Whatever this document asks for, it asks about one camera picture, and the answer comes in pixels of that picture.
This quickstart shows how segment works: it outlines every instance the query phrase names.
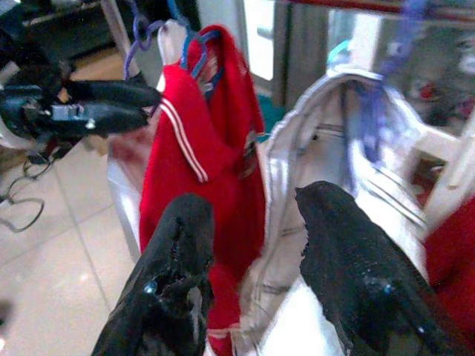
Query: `red fabric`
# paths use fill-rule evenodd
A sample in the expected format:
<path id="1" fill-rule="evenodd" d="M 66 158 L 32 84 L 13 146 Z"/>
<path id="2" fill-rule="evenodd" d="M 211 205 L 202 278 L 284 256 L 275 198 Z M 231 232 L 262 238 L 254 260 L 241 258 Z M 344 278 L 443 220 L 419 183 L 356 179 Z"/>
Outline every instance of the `red fabric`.
<path id="1" fill-rule="evenodd" d="M 163 69 L 165 90 L 160 119 L 140 206 L 142 251 L 165 207 L 177 196 L 193 192 L 214 208 L 214 261 L 210 280 L 214 306 L 209 328 L 239 323 L 239 287 L 263 245 L 265 201 L 261 171 L 252 132 L 262 133 L 263 122 L 249 70 L 232 37 L 219 26 L 221 38 L 207 43 L 209 56 L 224 66 L 209 103 L 197 80 L 179 65 Z M 190 48 L 190 68 L 200 56 Z M 243 174 L 247 168 L 250 174 Z M 210 338 L 219 356 L 231 354 L 231 338 Z"/>
<path id="2" fill-rule="evenodd" d="M 425 243 L 430 284 L 475 349 L 475 197 Z"/>

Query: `tile floor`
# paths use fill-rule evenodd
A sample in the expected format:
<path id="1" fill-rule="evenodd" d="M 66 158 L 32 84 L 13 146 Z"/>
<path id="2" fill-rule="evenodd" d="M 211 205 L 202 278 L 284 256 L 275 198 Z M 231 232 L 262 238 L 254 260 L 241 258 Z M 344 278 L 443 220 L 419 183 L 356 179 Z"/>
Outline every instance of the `tile floor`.
<path id="1" fill-rule="evenodd" d="M 79 144 L 17 198 L 45 200 L 39 220 L 0 226 L 0 356 L 89 355 L 134 264 L 107 184 L 107 157 Z M 20 175 L 0 179 L 4 191 Z M 0 205 L 21 224 L 37 206 Z"/>

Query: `black cable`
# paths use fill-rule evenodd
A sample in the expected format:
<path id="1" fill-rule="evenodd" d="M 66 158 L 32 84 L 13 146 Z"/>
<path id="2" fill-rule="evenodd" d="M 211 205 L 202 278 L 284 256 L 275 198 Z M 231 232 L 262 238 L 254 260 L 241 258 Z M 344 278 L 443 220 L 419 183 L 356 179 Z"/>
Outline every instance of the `black cable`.
<path id="1" fill-rule="evenodd" d="M 28 161 L 25 161 L 23 163 L 23 175 L 20 177 L 15 178 L 10 185 L 8 186 L 7 192 L 4 195 L 0 196 L 0 203 L 4 202 L 5 200 L 10 204 L 10 206 L 13 205 L 19 205 L 19 204 L 24 204 L 26 202 L 34 202 L 39 204 L 39 211 L 36 214 L 36 216 L 25 226 L 22 226 L 21 228 L 17 228 L 12 224 L 10 221 L 6 219 L 2 219 L 0 217 L 0 225 L 5 225 L 7 228 L 12 231 L 14 234 L 18 234 L 20 232 L 23 232 L 27 230 L 29 227 L 31 227 L 36 221 L 39 219 L 39 217 L 42 215 L 43 210 L 45 209 L 45 201 L 43 199 L 38 199 L 38 198 L 26 198 L 26 199 L 20 199 L 20 200 L 15 200 L 15 194 L 11 194 L 13 186 L 15 186 L 16 183 L 21 182 L 22 180 L 30 180 L 32 182 L 36 181 L 40 176 L 45 174 L 51 166 L 53 165 L 53 161 L 48 161 L 45 159 L 45 165 L 46 167 L 43 168 L 39 173 L 37 174 L 30 174 L 29 170 L 33 167 L 32 164 L 29 164 Z"/>

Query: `white stripe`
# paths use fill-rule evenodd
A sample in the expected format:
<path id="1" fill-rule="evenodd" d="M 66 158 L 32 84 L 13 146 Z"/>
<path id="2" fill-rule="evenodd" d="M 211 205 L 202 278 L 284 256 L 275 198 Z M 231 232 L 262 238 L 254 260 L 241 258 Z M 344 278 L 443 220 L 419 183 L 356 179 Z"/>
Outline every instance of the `white stripe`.
<path id="1" fill-rule="evenodd" d="M 183 127 L 183 123 L 182 123 L 182 120 L 180 118 L 180 115 L 178 115 L 178 112 L 177 110 L 174 108 L 173 104 L 170 103 L 170 101 L 168 101 L 166 98 L 162 98 L 162 103 L 167 105 L 168 108 L 171 110 L 171 112 L 174 114 L 175 116 L 175 119 L 177 120 L 177 124 L 178 124 L 178 128 L 180 129 L 180 134 L 183 138 L 183 142 L 185 143 L 186 147 L 188 148 L 189 150 L 189 153 L 191 154 L 191 158 L 194 160 L 194 163 L 196 164 L 196 166 L 198 167 L 198 169 L 200 170 L 201 174 L 203 175 L 204 177 L 204 180 L 205 181 L 208 181 L 208 174 L 206 173 L 206 171 L 203 169 L 203 167 L 201 166 L 201 164 L 198 162 L 196 156 L 194 155 L 194 152 L 193 152 L 193 149 L 191 148 L 191 145 L 188 141 L 188 137 L 186 137 L 186 132 L 185 132 L 185 128 Z"/>
<path id="2" fill-rule="evenodd" d="M 177 137 L 178 145 L 180 145 L 181 150 L 183 151 L 183 154 L 185 155 L 185 158 L 188 160 L 191 168 L 193 169 L 193 171 L 198 176 L 198 180 L 200 182 L 203 182 L 203 175 L 201 174 L 198 167 L 195 165 L 195 163 L 194 163 L 193 159 L 191 158 L 189 152 L 186 150 L 186 146 L 183 143 L 183 138 L 181 137 L 180 131 L 178 130 L 178 125 L 177 125 L 177 122 L 174 118 L 174 115 L 170 112 L 168 107 L 166 107 L 165 105 L 160 104 L 160 108 L 168 115 L 168 117 L 170 119 L 170 122 L 173 125 L 173 129 L 174 129 L 174 132 L 175 132 L 175 136 Z"/>

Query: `metal pole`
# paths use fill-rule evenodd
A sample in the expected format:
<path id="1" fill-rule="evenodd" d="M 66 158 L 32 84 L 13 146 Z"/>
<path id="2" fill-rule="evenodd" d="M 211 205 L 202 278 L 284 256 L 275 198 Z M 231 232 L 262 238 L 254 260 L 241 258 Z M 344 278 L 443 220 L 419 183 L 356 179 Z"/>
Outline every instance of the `metal pole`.
<path id="1" fill-rule="evenodd" d="M 127 53 L 131 49 L 131 42 L 128 39 L 127 30 L 125 29 L 124 21 L 119 12 L 116 0 L 101 0 L 101 8 L 104 13 L 105 20 L 109 25 L 109 30 L 114 38 L 117 49 L 122 58 L 125 59 Z M 132 59 L 129 67 L 131 76 L 136 76 L 139 72 L 139 66 L 135 59 Z"/>

